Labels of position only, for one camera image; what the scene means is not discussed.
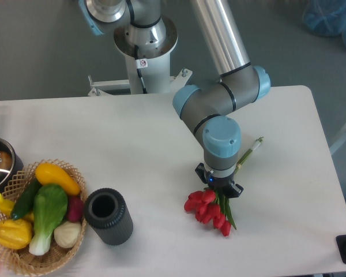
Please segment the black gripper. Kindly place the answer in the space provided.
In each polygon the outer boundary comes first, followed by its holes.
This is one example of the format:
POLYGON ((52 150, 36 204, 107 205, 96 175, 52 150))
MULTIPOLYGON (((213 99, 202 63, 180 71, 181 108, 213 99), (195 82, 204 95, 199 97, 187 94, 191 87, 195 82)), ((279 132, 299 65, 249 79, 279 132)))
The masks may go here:
POLYGON ((242 192, 243 187, 234 182, 234 173, 226 177, 215 177, 209 171, 205 171, 203 163, 199 163, 195 168, 195 173, 203 184, 208 184, 211 189, 221 188, 223 194, 228 199, 238 198, 242 192))

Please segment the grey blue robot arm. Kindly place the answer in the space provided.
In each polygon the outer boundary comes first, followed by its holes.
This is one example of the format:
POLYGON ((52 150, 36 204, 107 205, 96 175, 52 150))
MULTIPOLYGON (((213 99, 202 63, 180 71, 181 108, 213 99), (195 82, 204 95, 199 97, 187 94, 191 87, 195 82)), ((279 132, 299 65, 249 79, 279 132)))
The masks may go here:
POLYGON ((174 23, 160 1, 80 1, 94 33, 114 26, 114 43, 124 55, 131 94, 173 92, 173 107, 204 152, 196 168, 201 181, 228 198, 237 198, 239 125, 229 114, 264 97, 270 78, 249 60, 227 1, 192 1, 220 80, 208 91, 171 78, 171 52, 178 41, 174 23))

